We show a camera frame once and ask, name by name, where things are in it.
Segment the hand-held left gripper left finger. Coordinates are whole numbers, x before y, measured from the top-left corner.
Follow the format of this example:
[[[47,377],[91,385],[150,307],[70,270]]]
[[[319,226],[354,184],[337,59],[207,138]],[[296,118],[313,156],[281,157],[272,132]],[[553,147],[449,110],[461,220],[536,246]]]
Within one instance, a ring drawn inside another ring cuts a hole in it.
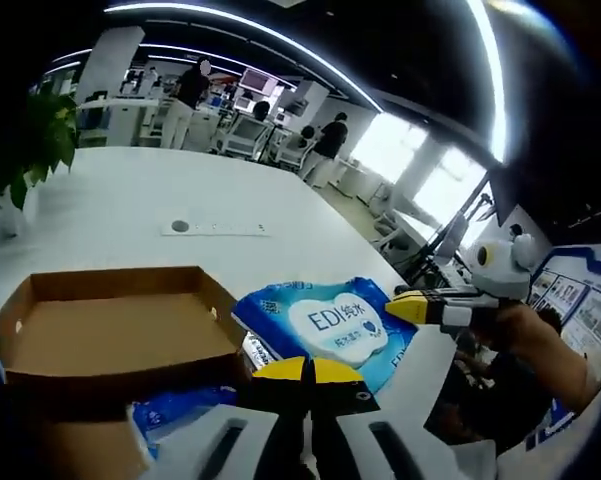
[[[273,362],[219,404],[159,443],[151,479],[269,479],[298,464],[308,360]]]

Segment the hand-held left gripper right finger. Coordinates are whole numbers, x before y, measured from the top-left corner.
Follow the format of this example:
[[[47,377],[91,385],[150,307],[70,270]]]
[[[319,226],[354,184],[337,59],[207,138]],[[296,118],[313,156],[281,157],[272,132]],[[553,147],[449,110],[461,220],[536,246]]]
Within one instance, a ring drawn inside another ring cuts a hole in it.
[[[495,479],[490,440],[451,446],[424,428],[416,401],[378,403],[351,367],[313,360],[311,450],[321,479]]]

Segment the person's right hand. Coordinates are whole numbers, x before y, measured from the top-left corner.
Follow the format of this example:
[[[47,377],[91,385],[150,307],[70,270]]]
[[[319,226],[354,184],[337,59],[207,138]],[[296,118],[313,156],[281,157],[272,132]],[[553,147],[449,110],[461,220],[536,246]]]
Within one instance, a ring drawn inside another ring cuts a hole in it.
[[[521,344],[545,326],[529,306],[505,302],[498,308],[474,310],[469,328],[481,344],[500,352]]]

